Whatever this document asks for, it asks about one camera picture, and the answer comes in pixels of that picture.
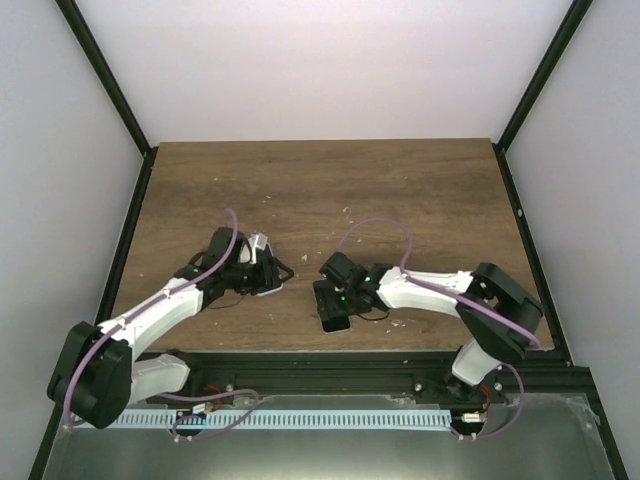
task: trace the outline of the wooden table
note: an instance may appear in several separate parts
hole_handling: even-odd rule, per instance
[[[322,332],[311,284],[342,234],[371,216],[412,230],[412,270],[473,270],[488,261],[535,291],[489,140],[168,143],[158,152],[114,313],[156,292],[203,250],[225,207],[235,209],[245,234],[265,232],[296,276],[277,294],[205,310],[154,349],[422,350],[468,341],[461,321],[408,309],[380,322],[354,318],[345,333]],[[345,252],[361,263],[397,265],[405,248],[402,231],[377,224],[354,235]],[[228,294],[213,306],[236,300]],[[552,346],[545,322],[538,335]]]

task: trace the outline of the wooden tabletop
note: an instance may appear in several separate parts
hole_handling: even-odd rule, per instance
[[[282,292],[207,309],[154,349],[315,351],[455,349],[470,338],[460,320],[401,309],[384,321],[352,319],[322,332],[312,282],[346,230],[372,216],[407,225],[411,270],[456,272],[492,262],[530,291],[531,271],[491,144],[469,140],[366,140],[162,144],[142,205],[115,314],[159,290],[237,212],[240,230],[268,235],[296,276]],[[367,225],[345,253],[397,265],[402,231]],[[227,294],[212,307],[238,299]],[[538,335],[551,338],[545,322]]]

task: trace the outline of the black metal frame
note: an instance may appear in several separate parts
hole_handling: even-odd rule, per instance
[[[96,317],[96,323],[99,323],[108,319],[113,310],[158,148],[152,148],[146,140],[76,2],[74,0],[56,0],[56,3],[144,159],[100,302]],[[572,366],[562,326],[506,160],[506,151],[522,127],[591,3],[592,0],[574,0],[571,4],[502,137],[494,145],[494,151],[538,293],[545,307],[554,344],[554,349],[551,351],[529,352],[523,364],[519,366],[519,370],[528,391],[584,393],[587,396],[591,408],[600,416],[600,434],[614,474],[617,479],[624,480],[628,476],[602,409],[591,373],[588,368]],[[414,392],[414,385],[428,372],[435,375],[444,374],[455,352],[198,353],[192,355],[199,361],[205,377],[214,378],[218,383],[221,381],[233,383],[236,388],[257,388],[267,395],[278,393],[385,394]],[[513,378],[508,374],[499,373],[497,375],[506,392],[517,391],[517,385]],[[414,392],[414,394],[419,401],[424,403],[434,401],[434,398],[429,397],[427,392],[423,394]],[[39,479],[44,474],[60,417],[61,409],[56,406],[36,456],[30,475],[31,479]]]

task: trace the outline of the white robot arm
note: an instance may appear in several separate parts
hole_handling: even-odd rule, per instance
[[[104,428],[131,403],[181,390],[190,373],[185,361],[170,354],[137,361],[140,355],[178,323],[222,297],[225,291],[268,295],[281,290],[293,277],[293,271],[273,256],[265,235],[258,233],[247,239],[238,232],[225,263],[212,275],[191,283],[222,257],[231,239],[231,229],[218,229],[207,251],[195,255],[147,300],[97,326],[85,322],[76,325],[67,336],[49,382],[49,398],[59,404],[64,402],[80,360],[97,339],[117,326],[122,328],[111,335],[99,357],[82,373],[73,391],[72,412],[95,427]]]
[[[528,339],[486,315],[443,295],[411,283],[399,267],[374,265],[367,270],[340,252],[320,269],[326,280],[314,282],[323,329],[334,333],[349,328],[349,316],[398,308],[443,313],[462,320],[474,337],[451,365],[451,374],[467,386],[477,386],[501,363],[522,360]],[[405,271],[409,277],[465,296],[511,322],[534,332],[542,318],[540,303],[505,272],[483,263],[473,272],[451,274]],[[491,306],[488,300],[496,299]]]

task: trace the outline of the white wall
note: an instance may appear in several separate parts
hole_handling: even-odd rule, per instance
[[[79,0],[150,139],[491,137],[570,0]]]
[[[140,155],[55,3],[0,2],[0,478],[27,478],[69,328],[95,318]]]
[[[508,152],[578,364],[640,478],[640,2],[593,2]]]

